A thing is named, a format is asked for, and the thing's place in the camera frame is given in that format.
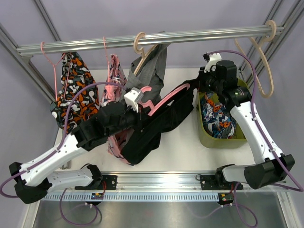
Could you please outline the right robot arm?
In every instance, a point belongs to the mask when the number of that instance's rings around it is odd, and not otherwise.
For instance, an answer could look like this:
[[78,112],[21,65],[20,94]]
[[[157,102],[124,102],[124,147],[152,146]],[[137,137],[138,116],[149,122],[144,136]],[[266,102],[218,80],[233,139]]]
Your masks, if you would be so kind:
[[266,130],[249,89],[238,83],[234,62],[221,60],[213,68],[214,71],[207,71],[206,66],[200,67],[199,89],[217,94],[241,128],[255,162],[249,166],[230,164],[217,168],[216,185],[222,189],[232,182],[246,183],[255,190],[269,185],[281,187],[280,182],[295,164],[293,156],[285,155]]

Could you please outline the pink plastic hanger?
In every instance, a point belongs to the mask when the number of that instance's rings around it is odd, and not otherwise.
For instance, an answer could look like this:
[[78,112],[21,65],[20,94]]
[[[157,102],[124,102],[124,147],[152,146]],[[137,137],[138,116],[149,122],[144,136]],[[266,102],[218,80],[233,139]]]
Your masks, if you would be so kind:
[[167,94],[156,105],[154,105],[151,100],[148,100],[145,103],[140,100],[138,102],[138,104],[140,104],[143,108],[150,108],[150,112],[148,113],[148,115],[152,116],[159,108],[161,108],[161,106],[163,106],[165,104],[165,102],[169,101],[170,98],[172,98],[174,95],[176,95],[178,92],[182,91],[185,88],[188,90],[190,88],[190,84],[189,83],[185,83],[185,84],[182,84],[182,85],[178,86],[177,88],[175,88],[174,90],[172,90],[169,94]]

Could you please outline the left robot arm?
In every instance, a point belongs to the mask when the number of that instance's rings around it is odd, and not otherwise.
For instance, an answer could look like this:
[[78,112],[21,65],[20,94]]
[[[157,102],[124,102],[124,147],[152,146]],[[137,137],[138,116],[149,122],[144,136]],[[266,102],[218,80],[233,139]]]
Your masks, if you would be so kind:
[[90,119],[81,122],[59,145],[28,163],[14,162],[9,166],[16,181],[15,197],[30,204],[56,190],[74,187],[95,190],[102,184],[102,174],[96,165],[76,171],[56,171],[67,161],[106,143],[107,139],[131,128],[143,128],[148,114],[134,111],[122,103],[110,102]]

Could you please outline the blue orange skull shorts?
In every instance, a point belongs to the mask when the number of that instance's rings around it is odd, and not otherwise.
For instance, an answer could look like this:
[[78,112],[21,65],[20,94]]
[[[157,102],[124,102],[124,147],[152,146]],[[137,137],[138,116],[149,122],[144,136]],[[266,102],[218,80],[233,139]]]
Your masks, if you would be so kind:
[[214,95],[214,92],[207,92],[200,99],[203,127],[213,138],[230,139],[237,122],[222,103],[213,101]]

